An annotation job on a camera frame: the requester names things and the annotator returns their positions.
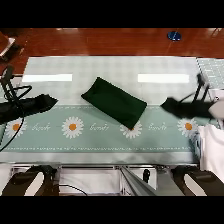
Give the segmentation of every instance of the white flower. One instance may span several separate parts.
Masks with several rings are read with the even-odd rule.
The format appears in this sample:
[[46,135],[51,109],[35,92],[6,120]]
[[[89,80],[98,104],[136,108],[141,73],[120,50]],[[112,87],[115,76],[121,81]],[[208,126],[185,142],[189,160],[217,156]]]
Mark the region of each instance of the white flower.
[[142,125],[140,121],[138,121],[132,130],[128,129],[124,125],[120,125],[120,128],[121,128],[120,131],[123,132],[123,135],[125,135],[126,138],[132,139],[141,134]]
[[[11,121],[7,124],[5,132],[6,132],[6,135],[8,135],[8,138],[12,138],[14,136],[16,131],[19,129],[19,126],[20,126],[21,122],[22,122],[22,118],[18,118],[18,119],[14,120],[14,121]],[[20,128],[20,130],[17,133],[15,138],[22,135],[23,131],[25,131],[26,128],[27,128],[27,124],[26,124],[26,121],[24,121],[22,127]]]
[[64,132],[64,135],[66,135],[66,138],[71,139],[81,135],[83,127],[84,124],[81,119],[78,117],[69,117],[63,122],[62,131]]
[[182,119],[178,121],[177,127],[179,131],[182,131],[182,135],[185,135],[185,137],[188,137],[190,139],[193,139],[195,133],[198,130],[198,125],[194,118],[191,120]]

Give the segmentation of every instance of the white cloth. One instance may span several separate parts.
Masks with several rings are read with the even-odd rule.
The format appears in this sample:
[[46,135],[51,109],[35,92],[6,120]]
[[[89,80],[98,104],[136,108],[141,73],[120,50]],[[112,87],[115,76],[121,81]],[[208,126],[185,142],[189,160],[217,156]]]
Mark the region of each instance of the white cloth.
[[214,125],[199,126],[200,169],[213,172],[224,183],[224,130]]

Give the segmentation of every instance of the wooden floor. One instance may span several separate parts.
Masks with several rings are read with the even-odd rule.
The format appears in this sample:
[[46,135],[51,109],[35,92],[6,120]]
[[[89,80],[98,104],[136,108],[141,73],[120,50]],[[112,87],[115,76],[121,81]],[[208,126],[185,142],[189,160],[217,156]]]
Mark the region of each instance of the wooden floor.
[[[23,74],[31,56],[148,55],[224,58],[222,28],[0,28],[22,49],[9,61]],[[182,40],[167,38],[178,31]],[[0,74],[7,63],[0,62]]]

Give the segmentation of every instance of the dark green cloth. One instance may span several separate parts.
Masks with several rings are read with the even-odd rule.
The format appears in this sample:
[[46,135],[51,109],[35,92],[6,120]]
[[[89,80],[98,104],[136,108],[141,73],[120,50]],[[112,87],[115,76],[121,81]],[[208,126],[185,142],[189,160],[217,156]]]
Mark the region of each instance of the dark green cloth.
[[146,102],[131,96],[99,77],[92,87],[81,96],[129,129],[134,128],[147,106]]

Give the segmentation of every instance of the blue round object on floor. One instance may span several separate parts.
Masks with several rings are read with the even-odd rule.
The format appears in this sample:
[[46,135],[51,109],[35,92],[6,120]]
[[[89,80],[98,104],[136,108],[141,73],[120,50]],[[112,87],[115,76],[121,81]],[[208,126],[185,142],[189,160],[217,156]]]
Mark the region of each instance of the blue round object on floor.
[[181,40],[181,34],[176,31],[169,32],[167,36],[170,40],[173,40],[173,41]]

